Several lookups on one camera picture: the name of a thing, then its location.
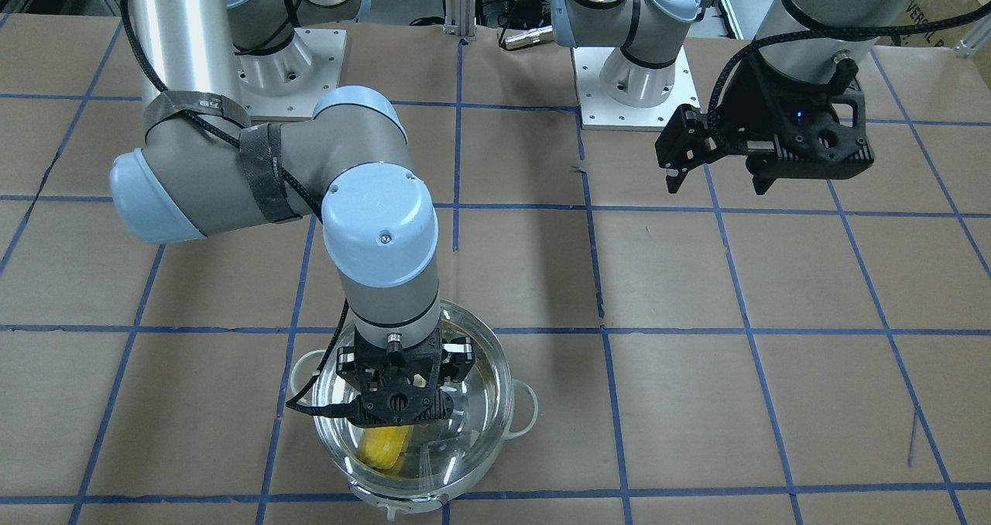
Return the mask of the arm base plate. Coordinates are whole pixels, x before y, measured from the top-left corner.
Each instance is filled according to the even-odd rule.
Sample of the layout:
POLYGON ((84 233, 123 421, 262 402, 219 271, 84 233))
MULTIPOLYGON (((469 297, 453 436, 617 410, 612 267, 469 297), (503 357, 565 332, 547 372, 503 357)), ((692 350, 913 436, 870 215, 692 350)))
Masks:
POLYGON ((679 106, 701 106, 684 50, 662 69, 633 65, 616 46, 580 46, 572 53, 585 129, 660 131, 679 106))
POLYGON ((293 41, 269 55, 236 59, 241 105, 252 122, 297 122, 339 83, 348 34, 343 29, 297 29, 293 41))

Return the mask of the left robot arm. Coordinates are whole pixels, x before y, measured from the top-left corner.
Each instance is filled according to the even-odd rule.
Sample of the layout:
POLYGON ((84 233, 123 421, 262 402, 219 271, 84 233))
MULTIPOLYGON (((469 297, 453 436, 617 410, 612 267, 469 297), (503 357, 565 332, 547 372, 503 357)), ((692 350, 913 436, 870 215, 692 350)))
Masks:
MULTIPOLYGON (((635 91, 652 77, 668 84, 689 27, 711 0, 551 0, 554 38, 561 46, 608 46, 606 90, 628 105, 664 98, 635 91)), ((659 168, 675 194, 687 173, 726 156, 743 156, 753 187, 775 180, 847 180, 875 156, 865 129, 858 84, 874 36, 890 35, 907 0, 773 0, 753 44, 714 86, 714 104, 680 105, 656 140, 659 168)))

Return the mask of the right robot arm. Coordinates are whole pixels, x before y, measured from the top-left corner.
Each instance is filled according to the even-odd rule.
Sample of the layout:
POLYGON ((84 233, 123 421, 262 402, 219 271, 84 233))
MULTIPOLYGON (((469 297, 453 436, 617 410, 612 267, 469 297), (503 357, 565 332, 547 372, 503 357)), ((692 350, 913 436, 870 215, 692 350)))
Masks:
POLYGON ((327 92, 302 122, 252 124, 238 97, 226 6, 252 0, 120 0, 149 87, 145 144, 118 156, 114 206, 143 242, 191 242, 312 214, 354 314, 354 344, 330 341, 317 372, 356 389, 350 401, 288 409, 358 427, 448 419, 444 390, 475 363, 466 338, 443 341, 438 221, 389 99, 362 85, 327 92))

